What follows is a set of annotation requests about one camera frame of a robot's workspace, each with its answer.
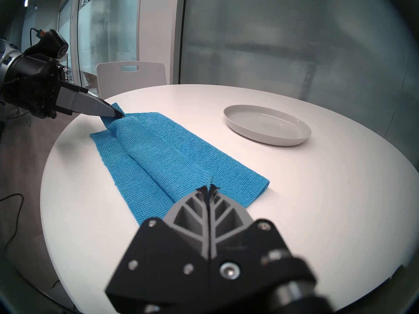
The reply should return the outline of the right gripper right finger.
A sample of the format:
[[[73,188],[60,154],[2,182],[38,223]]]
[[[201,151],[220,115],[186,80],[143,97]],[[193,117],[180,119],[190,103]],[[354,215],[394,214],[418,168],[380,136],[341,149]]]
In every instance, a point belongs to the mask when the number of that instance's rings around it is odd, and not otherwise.
[[[315,314],[316,278],[275,225],[209,189],[212,314]]]

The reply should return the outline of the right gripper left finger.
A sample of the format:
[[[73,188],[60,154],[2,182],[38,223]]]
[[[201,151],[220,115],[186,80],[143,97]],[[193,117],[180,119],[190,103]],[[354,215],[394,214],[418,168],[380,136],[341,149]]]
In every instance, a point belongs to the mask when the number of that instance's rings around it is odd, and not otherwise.
[[[119,314],[145,314],[205,297],[209,291],[207,187],[137,230],[106,287]]]

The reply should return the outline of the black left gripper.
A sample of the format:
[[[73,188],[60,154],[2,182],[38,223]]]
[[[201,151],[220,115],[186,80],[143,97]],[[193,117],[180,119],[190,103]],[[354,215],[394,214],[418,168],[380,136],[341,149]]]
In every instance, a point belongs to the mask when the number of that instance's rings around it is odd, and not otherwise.
[[[99,117],[124,114],[84,88],[66,82],[66,68],[41,54],[4,54],[0,68],[0,97],[35,117],[57,117],[66,110]]]

